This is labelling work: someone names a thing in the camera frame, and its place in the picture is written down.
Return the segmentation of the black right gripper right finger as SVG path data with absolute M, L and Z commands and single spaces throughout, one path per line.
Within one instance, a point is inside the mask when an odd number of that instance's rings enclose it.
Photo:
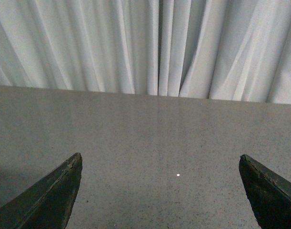
M 239 172 L 259 226 L 291 229 L 291 182 L 248 155 L 240 157 Z

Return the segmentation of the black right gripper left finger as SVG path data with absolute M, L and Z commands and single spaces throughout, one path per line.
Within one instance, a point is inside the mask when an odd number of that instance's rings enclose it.
M 79 191 L 82 156 L 61 165 L 0 208 L 0 229 L 64 229 Z

